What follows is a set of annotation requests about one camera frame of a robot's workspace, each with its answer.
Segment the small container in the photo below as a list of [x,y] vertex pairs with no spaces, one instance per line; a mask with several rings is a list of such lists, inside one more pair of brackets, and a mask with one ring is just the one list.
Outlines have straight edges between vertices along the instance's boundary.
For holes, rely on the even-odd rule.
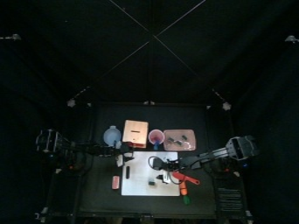
[[153,129],[148,134],[148,141],[153,145],[153,149],[157,150],[157,145],[164,142],[164,133],[159,129]]

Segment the white object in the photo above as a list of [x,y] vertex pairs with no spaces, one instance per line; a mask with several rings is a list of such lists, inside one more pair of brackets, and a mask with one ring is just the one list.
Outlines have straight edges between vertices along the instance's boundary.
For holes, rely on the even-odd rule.
[[[156,179],[164,175],[164,171],[153,170],[148,165],[148,158],[159,157],[165,159],[177,159],[176,151],[135,151],[135,159],[125,162],[122,166],[121,195],[130,196],[180,196],[179,185],[163,183]],[[126,178],[126,167],[129,166],[129,178]],[[155,184],[148,185],[148,179],[153,179]]]
[[114,146],[114,143],[118,142],[118,140],[121,138],[121,133],[120,133],[117,127],[113,125],[109,126],[109,129],[106,129],[102,137],[104,137],[105,144],[109,147]]
[[229,105],[227,102],[224,102],[224,103],[221,104],[221,108],[223,108],[224,110],[231,110],[231,105]]

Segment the black wall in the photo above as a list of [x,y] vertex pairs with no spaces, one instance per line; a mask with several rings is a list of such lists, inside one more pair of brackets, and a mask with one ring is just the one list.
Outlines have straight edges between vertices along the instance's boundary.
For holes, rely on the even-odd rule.
[[256,137],[260,156],[245,172],[248,206],[260,223],[297,223],[299,45],[248,83],[232,109],[239,135]]

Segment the red object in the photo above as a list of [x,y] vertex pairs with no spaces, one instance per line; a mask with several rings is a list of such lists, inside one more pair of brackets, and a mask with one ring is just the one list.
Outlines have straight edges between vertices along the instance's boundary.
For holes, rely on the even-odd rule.
[[116,190],[118,188],[118,176],[113,176],[112,178],[112,189]]
[[183,175],[181,173],[179,173],[177,171],[175,171],[172,173],[172,176],[175,178],[177,178],[179,180],[181,180],[181,181],[185,181],[185,180],[191,181],[195,185],[199,185],[200,184],[200,181],[196,178],[191,178],[191,177]]

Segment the orange object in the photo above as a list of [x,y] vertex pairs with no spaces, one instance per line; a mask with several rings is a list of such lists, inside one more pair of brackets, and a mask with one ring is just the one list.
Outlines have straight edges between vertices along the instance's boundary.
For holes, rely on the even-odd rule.
[[180,191],[181,191],[181,195],[187,195],[187,186],[185,186],[185,182],[183,181],[180,183]]
[[181,181],[184,181],[184,180],[191,181],[195,185],[199,185],[199,184],[200,184],[200,181],[199,181],[196,178],[191,178],[191,177],[183,175],[181,173],[179,173],[177,171],[175,171],[175,172],[172,173],[172,176],[173,176],[176,179],[181,180]]

